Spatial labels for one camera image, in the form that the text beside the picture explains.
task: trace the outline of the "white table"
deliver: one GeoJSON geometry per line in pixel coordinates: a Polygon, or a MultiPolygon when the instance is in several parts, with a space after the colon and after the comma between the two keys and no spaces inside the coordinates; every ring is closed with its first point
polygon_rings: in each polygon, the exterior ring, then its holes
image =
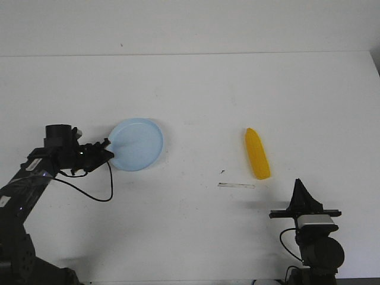
{"type": "MultiPolygon", "coordinates": [[[[151,118],[164,152],[148,169],[115,170],[112,202],[51,183],[26,222],[39,257],[84,281],[283,278],[297,262],[278,234],[293,221],[268,213],[301,178],[343,212],[338,277],[377,277],[379,92],[367,52],[0,58],[0,178],[43,145],[45,125],[78,126],[87,143],[151,118]],[[267,180],[251,174],[247,127],[261,135],[267,180]]],[[[106,167],[74,183],[109,194],[106,167]]],[[[286,242],[297,251],[293,234],[286,242]]]]}

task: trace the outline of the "light blue plate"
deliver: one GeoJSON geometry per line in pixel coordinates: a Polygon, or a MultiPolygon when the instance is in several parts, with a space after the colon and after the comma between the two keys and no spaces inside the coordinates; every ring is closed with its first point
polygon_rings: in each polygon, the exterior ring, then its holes
{"type": "Polygon", "coordinates": [[[161,129],[154,122],[133,118],[121,122],[109,135],[111,163],[118,169],[137,171],[154,163],[163,148],[161,129]]]}

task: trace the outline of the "scratch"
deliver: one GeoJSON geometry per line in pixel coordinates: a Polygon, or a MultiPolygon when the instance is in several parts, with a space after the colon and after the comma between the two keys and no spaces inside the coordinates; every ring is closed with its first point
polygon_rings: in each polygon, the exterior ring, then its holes
{"type": "Polygon", "coordinates": [[[248,188],[255,189],[255,185],[253,184],[239,184],[239,183],[219,183],[218,187],[232,187],[232,188],[248,188]]]}

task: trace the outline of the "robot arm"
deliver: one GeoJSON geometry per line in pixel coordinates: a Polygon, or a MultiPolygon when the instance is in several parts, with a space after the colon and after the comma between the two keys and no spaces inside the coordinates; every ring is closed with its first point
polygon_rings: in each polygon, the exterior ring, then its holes
{"type": "Polygon", "coordinates": [[[11,181],[0,189],[0,283],[78,285],[73,270],[36,257],[23,226],[49,182],[62,169],[91,172],[113,157],[110,143],[79,145],[81,133],[69,125],[46,126],[44,147],[34,149],[11,181]]]}
{"type": "Polygon", "coordinates": [[[301,261],[310,268],[294,269],[289,285],[336,285],[337,268],[344,262],[341,245],[328,235],[338,230],[331,217],[341,211],[324,210],[314,200],[300,179],[296,179],[292,200],[286,210],[272,210],[270,218],[293,218],[301,261]]]}

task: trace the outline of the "black cable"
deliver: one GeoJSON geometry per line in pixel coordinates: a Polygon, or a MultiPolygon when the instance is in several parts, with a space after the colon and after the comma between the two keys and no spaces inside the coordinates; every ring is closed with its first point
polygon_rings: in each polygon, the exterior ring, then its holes
{"type": "Polygon", "coordinates": [[[283,247],[284,247],[284,249],[286,249],[286,251],[288,252],[288,253],[290,253],[291,255],[293,255],[296,259],[298,259],[300,262],[302,262],[302,259],[300,259],[297,255],[295,255],[294,253],[292,253],[286,246],[285,246],[285,244],[284,244],[284,242],[283,242],[283,239],[282,239],[282,237],[283,237],[283,234],[285,233],[285,232],[288,232],[289,230],[297,230],[295,227],[292,227],[292,228],[290,228],[290,229],[286,229],[286,230],[283,230],[281,233],[280,233],[280,242],[281,242],[281,244],[283,245],[283,247]]]}
{"type": "Polygon", "coordinates": [[[67,181],[60,180],[60,179],[58,179],[58,178],[51,178],[51,179],[52,179],[52,180],[56,180],[56,181],[58,181],[58,182],[61,182],[61,183],[63,183],[63,184],[69,185],[69,186],[73,187],[75,190],[81,192],[83,195],[85,195],[85,196],[87,196],[87,197],[89,197],[89,198],[91,198],[91,199],[93,199],[93,200],[95,200],[95,201],[98,201],[98,202],[108,202],[108,201],[110,201],[110,200],[113,198],[113,178],[112,178],[112,169],[111,169],[111,165],[109,165],[109,162],[108,162],[108,161],[107,161],[106,163],[107,163],[107,165],[108,165],[109,175],[110,175],[110,178],[111,178],[111,196],[110,196],[108,199],[98,199],[98,198],[95,198],[95,197],[91,196],[90,194],[84,192],[82,189],[76,187],[75,185],[73,185],[73,184],[71,184],[71,183],[69,183],[69,182],[67,182],[67,181]]]}
{"type": "Polygon", "coordinates": [[[286,281],[286,279],[287,279],[287,274],[289,273],[289,269],[291,269],[291,268],[296,268],[296,269],[300,270],[300,268],[297,267],[297,266],[294,266],[294,265],[289,266],[289,267],[287,268],[287,270],[286,270],[286,274],[285,274],[285,279],[284,279],[285,284],[287,284],[287,281],[286,281]]]}
{"type": "Polygon", "coordinates": [[[83,175],[68,175],[65,172],[61,171],[61,170],[58,173],[61,174],[61,175],[63,175],[63,176],[69,177],[69,178],[85,177],[88,174],[88,172],[85,172],[83,175]]]}

